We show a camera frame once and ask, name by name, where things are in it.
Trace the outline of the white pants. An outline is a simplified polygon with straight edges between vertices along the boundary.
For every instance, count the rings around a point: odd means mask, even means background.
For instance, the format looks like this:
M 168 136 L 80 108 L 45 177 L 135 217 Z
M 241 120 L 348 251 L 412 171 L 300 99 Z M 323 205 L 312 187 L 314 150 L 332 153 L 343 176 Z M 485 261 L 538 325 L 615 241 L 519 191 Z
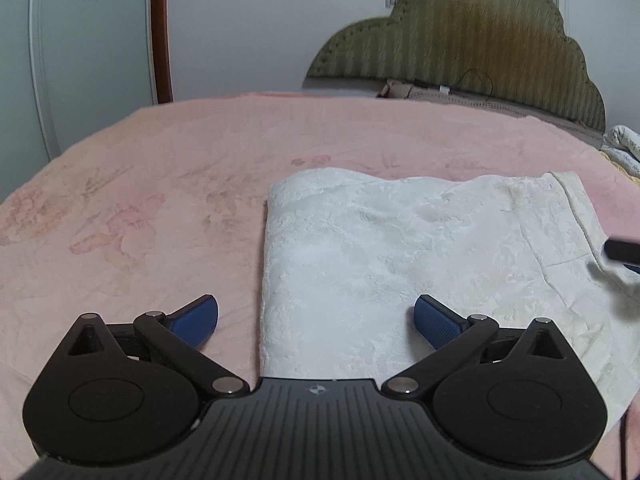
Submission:
M 639 389 L 639 278 L 610 263 L 571 172 L 383 180 L 308 170 L 267 200 L 260 371 L 384 380 L 430 345 L 422 295 L 506 327 L 551 318 L 597 384 L 611 422 Z

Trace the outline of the white quilt at bedside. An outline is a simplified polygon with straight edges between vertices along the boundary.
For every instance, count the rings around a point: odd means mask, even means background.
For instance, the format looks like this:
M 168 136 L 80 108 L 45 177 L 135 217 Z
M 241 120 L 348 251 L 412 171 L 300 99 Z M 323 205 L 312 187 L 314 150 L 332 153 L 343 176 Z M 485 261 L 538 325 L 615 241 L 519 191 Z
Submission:
M 639 133 L 629 127 L 618 125 L 609 128 L 602 136 L 600 151 L 611 162 L 620 166 L 628 176 L 640 177 L 640 138 Z

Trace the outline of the pink floral bed sheet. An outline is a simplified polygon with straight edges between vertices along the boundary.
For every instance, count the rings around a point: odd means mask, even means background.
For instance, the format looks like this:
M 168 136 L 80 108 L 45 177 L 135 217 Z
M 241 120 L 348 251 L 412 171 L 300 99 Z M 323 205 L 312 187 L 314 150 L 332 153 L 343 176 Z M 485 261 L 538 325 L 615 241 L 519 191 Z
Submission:
M 1 206 L 1 474 L 37 455 L 30 387 L 79 315 L 109 323 L 212 295 L 207 353 L 260 371 L 267 200 L 303 171 L 383 180 L 571 172 L 605 238 L 639 234 L 639 187 L 599 151 L 534 116 L 318 96 L 237 96 L 140 110 L 74 145 Z

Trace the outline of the olive upholstered headboard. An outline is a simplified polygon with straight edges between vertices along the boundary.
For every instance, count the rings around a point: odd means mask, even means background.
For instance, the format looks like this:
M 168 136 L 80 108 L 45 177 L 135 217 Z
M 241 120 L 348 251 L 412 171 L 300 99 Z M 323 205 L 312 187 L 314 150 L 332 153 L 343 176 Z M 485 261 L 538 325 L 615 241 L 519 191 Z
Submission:
M 397 0 L 390 15 L 336 32 L 307 75 L 443 84 L 605 128 L 601 93 L 552 0 Z

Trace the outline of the beige pillow at headboard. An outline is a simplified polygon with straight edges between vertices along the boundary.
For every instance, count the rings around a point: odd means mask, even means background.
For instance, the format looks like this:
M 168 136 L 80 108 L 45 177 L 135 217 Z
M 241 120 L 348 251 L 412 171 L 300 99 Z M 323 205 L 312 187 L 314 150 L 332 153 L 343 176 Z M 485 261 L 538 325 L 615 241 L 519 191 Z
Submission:
M 408 101 L 437 101 L 450 97 L 447 86 L 430 86 L 418 82 L 387 79 L 384 87 L 378 92 L 380 99 L 408 100 Z

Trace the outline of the frosted sliding wardrobe door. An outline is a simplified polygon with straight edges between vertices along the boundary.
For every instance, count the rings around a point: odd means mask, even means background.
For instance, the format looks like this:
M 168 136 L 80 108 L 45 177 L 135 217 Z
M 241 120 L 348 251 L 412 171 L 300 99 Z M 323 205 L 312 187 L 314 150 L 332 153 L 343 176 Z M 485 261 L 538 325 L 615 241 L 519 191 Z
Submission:
M 157 101 L 150 0 L 1 0 L 1 195 Z

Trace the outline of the brown wooden wardrobe frame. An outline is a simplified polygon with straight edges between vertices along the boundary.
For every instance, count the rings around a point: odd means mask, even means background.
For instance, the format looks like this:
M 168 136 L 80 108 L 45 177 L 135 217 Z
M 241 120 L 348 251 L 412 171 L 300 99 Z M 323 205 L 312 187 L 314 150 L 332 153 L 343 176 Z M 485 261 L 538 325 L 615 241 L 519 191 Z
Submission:
M 158 104 L 174 100 L 168 42 L 168 0 L 150 0 L 151 48 Z

